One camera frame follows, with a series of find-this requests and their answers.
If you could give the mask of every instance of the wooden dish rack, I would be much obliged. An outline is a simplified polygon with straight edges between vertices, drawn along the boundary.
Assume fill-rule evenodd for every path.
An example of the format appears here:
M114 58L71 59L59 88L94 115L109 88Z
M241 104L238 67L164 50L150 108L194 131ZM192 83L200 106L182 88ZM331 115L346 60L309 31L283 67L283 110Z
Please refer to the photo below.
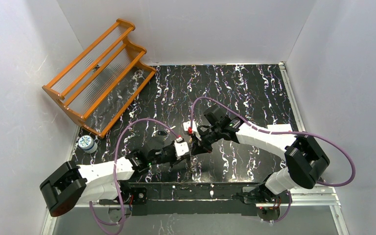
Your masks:
M156 72L140 61L146 49L128 39L134 29L131 22L117 19L43 86L74 123L101 138Z

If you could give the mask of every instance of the black marble table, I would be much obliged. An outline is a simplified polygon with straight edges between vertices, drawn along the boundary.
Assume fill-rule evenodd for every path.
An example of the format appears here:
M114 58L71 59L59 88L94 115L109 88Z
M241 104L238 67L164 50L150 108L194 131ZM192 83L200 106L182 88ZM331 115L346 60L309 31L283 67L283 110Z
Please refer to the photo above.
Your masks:
M297 125L278 65L200 65L157 66L157 73L129 106L104 139L90 134L98 144L93 154L75 148L72 160L88 165L112 161L116 142L124 127L139 118L154 118L184 136L182 123L190 118L193 101L200 96L217 99L259 126L290 123ZM208 124L203 112L213 105L198 102L195 117ZM141 147L162 127L138 123L127 131L120 143L119 156ZM81 129L79 136L89 134ZM169 144L172 136L165 139ZM284 163L273 154L256 147L219 141L211 154L200 154L173 168L169 164L152 166L136 182L261 182Z

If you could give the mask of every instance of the small round container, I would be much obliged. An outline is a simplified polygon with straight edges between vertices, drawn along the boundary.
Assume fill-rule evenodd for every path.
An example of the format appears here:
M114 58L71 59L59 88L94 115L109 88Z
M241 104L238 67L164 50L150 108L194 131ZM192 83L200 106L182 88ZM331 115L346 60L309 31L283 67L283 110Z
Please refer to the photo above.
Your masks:
M86 153L94 153L97 150L97 143L89 135L80 137L78 146Z

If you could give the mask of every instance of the white wall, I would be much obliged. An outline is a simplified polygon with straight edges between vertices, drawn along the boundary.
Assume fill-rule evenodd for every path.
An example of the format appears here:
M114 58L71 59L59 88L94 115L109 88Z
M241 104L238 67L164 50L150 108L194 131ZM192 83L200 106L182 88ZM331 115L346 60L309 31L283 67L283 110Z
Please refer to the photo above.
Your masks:
M146 63L278 63L289 57L315 0L58 0L85 48L117 18Z
M318 1L286 65L307 130L354 158L355 180L336 189L350 233L376 234L376 0ZM346 180L329 153L326 179Z
M55 0L0 0L0 234L41 232L75 125L41 89L82 51Z

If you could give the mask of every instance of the orange wood frame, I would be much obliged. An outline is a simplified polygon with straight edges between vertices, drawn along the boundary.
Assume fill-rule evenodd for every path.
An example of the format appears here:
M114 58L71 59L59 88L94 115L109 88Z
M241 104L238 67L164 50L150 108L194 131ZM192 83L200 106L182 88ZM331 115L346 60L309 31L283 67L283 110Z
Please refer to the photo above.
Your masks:
M63 76L68 73L78 62L80 62L93 48L95 48L103 39L109 35L113 30L118 26L126 27L126 31L119 36L119 38L114 41L103 53L99 55L97 59L94 60L68 87L61 93L52 89L52 87L60 81ZM77 58L75 58L65 69L61 71L54 79L52 79L47 85L43 86L44 91L57 103L58 106L71 118L71 120L81 126L82 128L92 132L95 135L98 135L101 138L104 138L107 132L112 128L114 123L120 118L124 111L129 107L133 102L136 96L141 92L145 85L156 73L156 70L153 67L147 66L140 61L143 55L146 54L146 49L132 43L128 38L128 34L135 30L135 26L128 21L117 19L116 22L99 38L97 38L88 48L86 48ZM120 42L123 42L123 45L115 51L106 62L101 65L96 72L94 72L67 100L65 100L66 95L68 95L97 65L102 59L104 59ZM124 69L124 71L110 84L110 86L103 91L103 93L96 99L96 101L91 105L91 107L83 114L79 114L74 110L70 109L68 106L78 97L78 95L105 69L110 62L114 60L122 51L127 53L129 58L133 61ZM136 57L130 55L130 51L137 52ZM134 66L142 70L150 71L149 75L141 83L138 89L133 93L133 95L128 99L124 106L119 110L119 112L113 117L113 119L107 124L107 126L101 131L98 132L85 124L85 121L91 116L91 114L96 110L96 108L102 103L102 101L109 95L109 93L115 88L115 86L125 77L125 75L132 69Z

